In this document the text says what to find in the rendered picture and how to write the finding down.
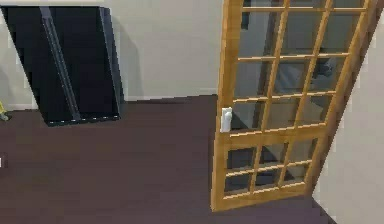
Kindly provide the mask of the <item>wooden glass-paned room door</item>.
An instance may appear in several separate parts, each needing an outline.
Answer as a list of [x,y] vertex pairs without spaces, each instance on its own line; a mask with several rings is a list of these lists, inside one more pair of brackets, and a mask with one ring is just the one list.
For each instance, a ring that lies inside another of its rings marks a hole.
[[[225,0],[211,208],[316,185],[384,0]],[[223,108],[231,130],[220,132]]]

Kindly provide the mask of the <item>yellow-green small object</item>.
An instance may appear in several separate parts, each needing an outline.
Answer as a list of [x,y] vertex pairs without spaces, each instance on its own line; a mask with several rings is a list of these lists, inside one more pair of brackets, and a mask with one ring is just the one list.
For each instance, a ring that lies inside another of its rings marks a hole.
[[6,115],[6,110],[4,109],[1,101],[0,101],[0,119],[3,121],[9,120],[9,117]]

